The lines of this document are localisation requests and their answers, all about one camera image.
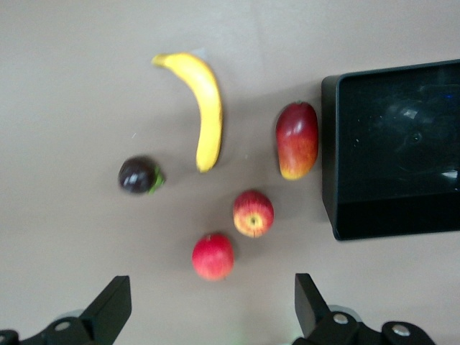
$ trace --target apple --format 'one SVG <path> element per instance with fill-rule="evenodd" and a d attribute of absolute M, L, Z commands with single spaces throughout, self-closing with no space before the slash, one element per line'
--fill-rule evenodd
<path fill-rule="evenodd" d="M 314 166 L 318 157 L 318 119 L 306 102 L 288 104 L 276 123 L 276 142 L 281 175 L 298 180 Z"/>
<path fill-rule="evenodd" d="M 224 279 L 234 264 L 230 240 L 223 234 L 205 235 L 193 248 L 192 264 L 196 273 L 205 280 Z"/>
<path fill-rule="evenodd" d="M 257 190 L 246 190 L 234 201 L 233 220 L 243 235 L 260 237 L 270 230 L 274 217 L 272 202 Z"/>

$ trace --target gray surface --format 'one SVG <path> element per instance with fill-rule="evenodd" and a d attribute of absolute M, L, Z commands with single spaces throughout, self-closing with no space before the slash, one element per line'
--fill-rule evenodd
<path fill-rule="evenodd" d="M 294 274 L 371 327 L 460 341 L 460 233 L 338 243 L 321 202 L 321 161 L 280 177 L 278 111 L 320 109 L 327 75 L 459 57 L 458 1 L 3 1 L 0 8 L 0 328 L 31 336 L 85 308 L 115 275 L 132 279 L 117 344 L 290 343 Z M 195 169 L 199 117 L 187 87 L 150 59 L 203 48 L 225 105 L 224 146 Z M 151 197 L 120 192 L 131 155 L 160 162 Z M 234 230 L 245 188 L 273 201 L 260 239 Z M 190 263 L 207 231 L 234 240 L 223 282 Z"/>

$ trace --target yellow banana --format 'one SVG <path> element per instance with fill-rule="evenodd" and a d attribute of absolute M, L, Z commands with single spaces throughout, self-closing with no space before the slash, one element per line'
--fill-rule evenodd
<path fill-rule="evenodd" d="M 201 116 L 196 166 L 206 173 L 216 164 L 221 148 L 222 102 L 216 77 L 204 61 L 188 52 L 158 54 L 152 63 L 174 72 L 196 97 Z"/>

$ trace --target red mango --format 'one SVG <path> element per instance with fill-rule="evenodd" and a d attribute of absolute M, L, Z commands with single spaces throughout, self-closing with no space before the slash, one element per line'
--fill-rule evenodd
<path fill-rule="evenodd" d="M 298 180 L 314 166 L 318 157 L 318 119 L 306 102 L 288 104 L 276 124 L 276 142 L 281 175 Z"/>

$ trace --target black plastic bin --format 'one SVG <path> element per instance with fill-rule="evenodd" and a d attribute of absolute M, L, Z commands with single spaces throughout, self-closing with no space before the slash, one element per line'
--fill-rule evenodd
<path fill-rule="evenodd" d="M 460 60 L 329 76 L 321 88 L 334 236 L 460 229 Z"/>

